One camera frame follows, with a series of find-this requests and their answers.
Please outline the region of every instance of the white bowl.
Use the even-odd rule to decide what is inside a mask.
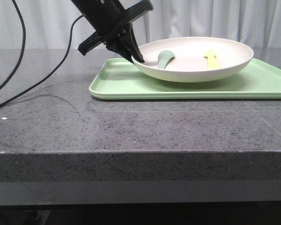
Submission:
[[[222,79],[245,68],[253,57],[253,50],[240,42],[215,37],[178,37],[151,42],[139,47],[145,62],[133,63],[143,73],[166,81],[205,82]],[[207,70],[204,52],[214,49],[220,69]],[[171,50],[175,54],[165,69],[158,69],[158,54]]]

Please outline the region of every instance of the black cable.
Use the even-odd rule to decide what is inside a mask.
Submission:
[[[0,108],[4,105],[6,105],[7,103],[11,102],[12,100],[15,100],[16,98],[18,98],[19,96],[25,94],[26,92],[30,91],[31,89],[35,88],[36,86],[40,85],[42,82],[44,82],[45,80],[47,80],[60,66],[61,64],[66,60],[67,55],[69,54],[70,51],[70,47],[71,47],[71,43],[72,43],[72,34],[73,34],[73,27],[75,25],[75,23],[80,20],[83,17],[83,15],[79,16],[76,20],[74,20],[74,22],[72,23],[71,26],[71,30],[70,30],[70,38],[69,38],[69,44],[67,47],[67,51],[66,54],[64,56],[64,58],[61,60],[61,62],[53,69],[53,71],[51,71],[43,80],[39,81],[38,83],[34,84],[33,86],[31,86],[30,88],[26,89],[25,91],[21,92],[20,94],[10,98],[9,100],[3,102],[0,104]]]
[[[20,20],[21,20],[21,25],[22,25],[22,30],[23,30],[22,47],[21,47],[21,53],[20,53],[20,56],[19,56],[17,64],[15,65],[15,67],[12,70],[12,72],[10,73],[10,75],[6,78],[6,80],[0,85],[0,90],[7,84],[7,82],[13,77],[13,75],[17,71],[17,69],[18,69],[18,67],[19,67],[19,65],[20,65],[20,63],[22,61],[23,55],[24,55],[24,49],[25,49],[25,43],[26,43],[26,29],[25,29],[25,24],[24,24],[23,17],[21,15],[21,12],[20,12],[20,10],[19,10],[15,0],[12,0],[12,2],[14,4],[15,9],[16,9],[18,15],[19,15]]]

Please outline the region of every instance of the curtain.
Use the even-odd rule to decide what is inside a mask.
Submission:
[[[140,0],[120,0],[128,8]],[[70,0],[17,0],[26,48],[67,47],[71,23],[80,12]],[[204,36],[250,47],[281,47],[281,0],[151,0],[154,10],[133,23],[138,45],[175,37]],[[81,19],[72,48],[94,32]],[[0,49],[21,47],[22,28],[11,0],[0,0]]]

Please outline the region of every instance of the green tray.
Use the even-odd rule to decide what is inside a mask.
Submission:
[[[210,82],[179,83],[152,78],[125,59],[110,59],[91,83],[100,99],[281,98],[281,70],[252,59],[235,75]]]

